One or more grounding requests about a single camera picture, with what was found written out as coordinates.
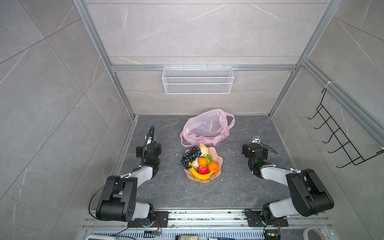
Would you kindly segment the dark fake grapes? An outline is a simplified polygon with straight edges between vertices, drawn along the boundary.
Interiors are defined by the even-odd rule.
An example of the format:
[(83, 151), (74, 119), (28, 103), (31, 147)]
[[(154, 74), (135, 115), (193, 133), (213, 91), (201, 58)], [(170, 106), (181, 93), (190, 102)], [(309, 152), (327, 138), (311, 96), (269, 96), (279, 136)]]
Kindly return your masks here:
[(189, 166), (192, 165), (192, 162), (196, 159), (199, 159), (201, 157), (200, 148), (193, 147), (189, 150), (187, 150), (181, 159), (181, 166), (185, 170), (189, 170)]

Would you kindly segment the tan fake potato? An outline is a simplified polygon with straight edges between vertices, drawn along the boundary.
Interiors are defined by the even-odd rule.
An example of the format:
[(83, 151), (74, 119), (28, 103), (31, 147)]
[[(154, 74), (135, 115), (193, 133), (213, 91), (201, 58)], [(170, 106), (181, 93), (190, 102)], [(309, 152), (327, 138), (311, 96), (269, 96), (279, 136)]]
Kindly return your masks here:
[(194, 168), (195, 170), (198, 169), (198, 167), (200, 166), (200, 164), (199, 164), (199, 160), (198, 160), (198, 159), (194, 160), (194, 161), (192, 162), (192, 166), (193, 166), (193, 168)]

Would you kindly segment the pink scalloped bowl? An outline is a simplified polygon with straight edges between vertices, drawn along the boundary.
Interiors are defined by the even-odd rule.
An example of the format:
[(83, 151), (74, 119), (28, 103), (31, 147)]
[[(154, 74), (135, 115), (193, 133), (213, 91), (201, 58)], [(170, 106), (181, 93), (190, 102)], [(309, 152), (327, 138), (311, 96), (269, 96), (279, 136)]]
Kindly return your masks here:
[(207, 180), (200, 180), (198, 178), (196, 178), (189, 170), (184, 170), (184, 172), (186, 173), (187, 177), (190, 179), (190, 180), (193, 180), (193, 181), (196, 181), (196, 182), (200, 182), (200, 183), (208, 183), (210, 182), (211, 180), (217, 178), (221, 173), (222, 173), (222, 164), (223, 164), (223, 158), (221, 156), (219, 156), (217, 154), (217, 151), (214, 147), (208, 147), (208, 150), (209, 150), (209, 155), (213, 158), (213, 161), (216, 162), (219, 166), (219, 169), (216, 173), (213, 173), (209, 179)]

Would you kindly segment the orange fake fruit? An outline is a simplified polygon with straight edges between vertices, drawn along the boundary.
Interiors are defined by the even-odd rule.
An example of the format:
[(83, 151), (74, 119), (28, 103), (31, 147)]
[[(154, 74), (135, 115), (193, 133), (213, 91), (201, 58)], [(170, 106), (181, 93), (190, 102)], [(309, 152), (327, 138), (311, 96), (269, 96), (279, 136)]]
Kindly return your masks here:
[(216, 173), (220, 169), (220, 167), (216, 162), (210, 162), (208, 164), (208, 169), (210, 173), (211, 172)]

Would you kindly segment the green fake vegetable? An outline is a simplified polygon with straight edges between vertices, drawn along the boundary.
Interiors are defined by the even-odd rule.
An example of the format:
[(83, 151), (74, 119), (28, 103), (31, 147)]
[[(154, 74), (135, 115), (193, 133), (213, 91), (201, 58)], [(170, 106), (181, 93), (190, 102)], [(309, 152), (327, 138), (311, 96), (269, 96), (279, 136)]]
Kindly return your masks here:
[(207, 166), (213, 161), (211, 155), (206, 155), (205, 159), (207, 160)]

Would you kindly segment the small orange fake tangerine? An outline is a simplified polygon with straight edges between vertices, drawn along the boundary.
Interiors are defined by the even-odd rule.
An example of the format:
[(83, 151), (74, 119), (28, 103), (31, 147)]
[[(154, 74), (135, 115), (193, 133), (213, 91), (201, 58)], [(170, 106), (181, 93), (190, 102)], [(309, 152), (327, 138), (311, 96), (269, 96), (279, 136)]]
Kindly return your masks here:
[(206, 158), (199, 158), (198, 163), (200, 166), (206, 166), (208, 164), (208, 160)]

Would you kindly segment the beige fake fruit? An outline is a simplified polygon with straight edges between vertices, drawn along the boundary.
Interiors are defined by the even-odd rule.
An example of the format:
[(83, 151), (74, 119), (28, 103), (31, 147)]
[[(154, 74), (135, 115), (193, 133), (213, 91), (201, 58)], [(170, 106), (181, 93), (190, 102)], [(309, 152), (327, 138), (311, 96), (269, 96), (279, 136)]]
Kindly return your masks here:
[(201, 152), (201, 157), (205, 157), (206, 155), (208, 155), (209, 149), (206, 145), (200, 144), (199, 148), (200, 148), (200, 152)]

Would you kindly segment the pink plastic bag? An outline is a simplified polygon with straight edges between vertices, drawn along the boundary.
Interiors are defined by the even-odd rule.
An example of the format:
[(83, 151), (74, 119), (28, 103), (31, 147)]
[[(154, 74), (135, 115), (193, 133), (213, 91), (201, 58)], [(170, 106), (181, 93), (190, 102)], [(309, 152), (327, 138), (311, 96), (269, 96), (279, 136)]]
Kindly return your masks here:
[(221, 109), (204, 112), (187, 120), (180, 133), (181, 144), (185, 148), (215, 146), (229, 137), (234, 125), (235, 116)]

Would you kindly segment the red fake strawberry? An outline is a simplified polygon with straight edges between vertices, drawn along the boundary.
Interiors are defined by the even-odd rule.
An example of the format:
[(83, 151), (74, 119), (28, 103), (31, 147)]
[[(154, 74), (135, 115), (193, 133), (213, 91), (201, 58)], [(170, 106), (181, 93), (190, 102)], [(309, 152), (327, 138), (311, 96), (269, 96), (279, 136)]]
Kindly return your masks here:
[(208, 166), (207, 165), (200, 165), (199, 167), (198, 167), (198, 173), (200, 174), (200, 175), (207, 175), (207, 174), (209, 174), (210, 173), (210, 170), (209, 170), (209, 168), (208, 168)]

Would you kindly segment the yellow fake banana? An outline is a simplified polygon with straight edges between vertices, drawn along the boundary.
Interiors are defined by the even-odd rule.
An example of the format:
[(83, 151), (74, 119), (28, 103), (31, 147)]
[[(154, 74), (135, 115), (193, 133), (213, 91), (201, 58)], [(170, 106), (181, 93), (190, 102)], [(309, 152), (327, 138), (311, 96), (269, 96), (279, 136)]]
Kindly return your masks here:
[(213, 175), (213, 172), (207, 174), (207, 175), (200, 175), (198, 173), (198, 171), (196, 171), (192, 165), (189, 166), (189, 171), (192, 173), (192, 175), (199, 179), (199, 180), (202, 180), (202, 181), (205, 181), (205, 180), (208, 180), (212, 175)]

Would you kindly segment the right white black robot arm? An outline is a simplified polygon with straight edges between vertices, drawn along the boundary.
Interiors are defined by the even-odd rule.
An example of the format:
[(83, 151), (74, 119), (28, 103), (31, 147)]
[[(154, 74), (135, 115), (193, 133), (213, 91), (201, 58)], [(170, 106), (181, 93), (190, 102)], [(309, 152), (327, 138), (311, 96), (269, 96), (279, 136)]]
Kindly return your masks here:
[(287, 186), (290, 197), (263, 205), (261, 220), (265, 225), (276, 224), (288, 216), (310, 217), (331, 210), (335, 203), (330, 193), (312, 169), (295, 170), (266, 162), (270, 148), (259, 142), (242, 146), (252, 174)]

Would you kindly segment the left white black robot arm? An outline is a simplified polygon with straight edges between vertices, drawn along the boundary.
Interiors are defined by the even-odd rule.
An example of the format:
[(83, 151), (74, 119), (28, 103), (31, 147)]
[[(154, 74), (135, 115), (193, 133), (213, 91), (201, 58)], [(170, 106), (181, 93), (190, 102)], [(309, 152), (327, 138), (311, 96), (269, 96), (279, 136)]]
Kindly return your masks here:
[(137, 201), (137, 190), (143, 183), (153, 179), (160, 166), (161, 144), (156, 142), (136, 147), (137, 157), (142, 162), (124, 176), (109, 176), (100, 189), (101, 196), (96, 207), (95, 219), (100, 221), (136, 221), (149, 227), (155, 221), (152, 204)]

